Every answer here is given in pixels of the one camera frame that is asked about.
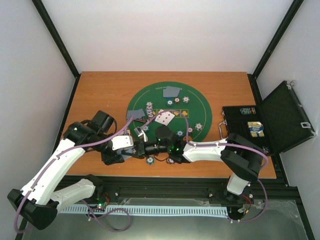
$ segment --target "white perforated rail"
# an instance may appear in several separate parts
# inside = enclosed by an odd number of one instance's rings
[[[226,218],[227,208],[218,206],[130,206],[130,205],[109,205],[105,210],[94,210],[95,214],[104,214],[113,209],[122,208],[131,216],[150,217],[216,217]],[[61,211],[61,214],[87,214],[88,208],[84,204],[74,204]],[[111,215],[126,215],[122,211],[115,211]]]

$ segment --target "wooden table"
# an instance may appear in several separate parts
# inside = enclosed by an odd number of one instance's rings
[[[132,97],[145,86],[163,81],[188,84],[206,97],[213,118],[205,141],[220,139],[218,123],[223,121],[223,106],[255,105],[245,72],[83,72],[64,131],[73,122],[91,119],[98,110],[114,117],[121,128],[126,122],[127,107]],[[269,162],[261,171],[261,178],[276,178],[273,164]],[[98,152],[86,153],[68,171],[69,175],[197,178],[228,178],[231,173],[223,162],[216,161],[171,165],[156,161],[148,165],[144,159],[129,158],[124,163],[107,166],[102,163]]]

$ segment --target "white wall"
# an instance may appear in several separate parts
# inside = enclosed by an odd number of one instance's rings
[[[0,233],[14,239],[7,200],[51,155],[74,78],[31,0],[0,1]]]
[[[313,127],[320,129],[320,1],[306,0],[258,78],[265,98],[281,81],[294,87]],[[298,186],[316,239],[320,239],[320,136],[281,155],[290,185]]]
[[[252,73],[292,0],[43,0],[79,71]]]

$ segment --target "green poker mat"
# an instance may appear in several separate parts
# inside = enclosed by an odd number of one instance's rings
[[[180,88],[180,92],[178,95],[178,98],[180,98],[179,103],[175,103],[175,97],[163,97],[163,89],[165,89],[167,86]],[[189,102],[184,103],[183,97],[189,97]],[[174,102],[172,106],[167,105],[168,100],[172,100]],[[143,109],[145,114],[144,120],[147,121],[147,102],[153,103],[153,115],[157,114],[161,109],[174,109],[182,112],[187,117],[189,126],[193,128],[193,133],[189,135],[190,140],[194,140],[197,142],[203,141],[211,128],[213,116],[207,99],[198,90],[187,84],[175,81],[163,81],[146,86],[132,98],[127,110],[129,111]],[[203,125],[202,130],[195,130],[195,125],[197,123]],[[138,139],[138,136],[136,135],[134,129],[136,127],[141,127],[142,125],[142,122],[138,122],[135,120],[129,125],[131,134],[133,135],[133,137],[135,137],[135,139]],[[161,123],[158,123],[156,121],[153,121],[148,125],[149,130],[146,132],[146,135],[149,140],[156,139],[155,130],[161,125]],[[184,137],[187,130],[186,120],[182,116],[180,116],[180,114],[176,113],[175,117],[167,126],[174,132],[183,131],[183,137],[181,138],[186,139]]]

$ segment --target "gray floor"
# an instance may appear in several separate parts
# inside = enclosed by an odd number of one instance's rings
[[[246,219],[261,209],[251,207]],[[102,222],[121,228],[126,216],[108,216]],[[44,230],[33,229],[24,240],[307,240],[295,203],[272,201],[265,214],[250,223],[233,223],[213,217],[133,216],[124,232],[113,233],[84,214],[59,214]]]

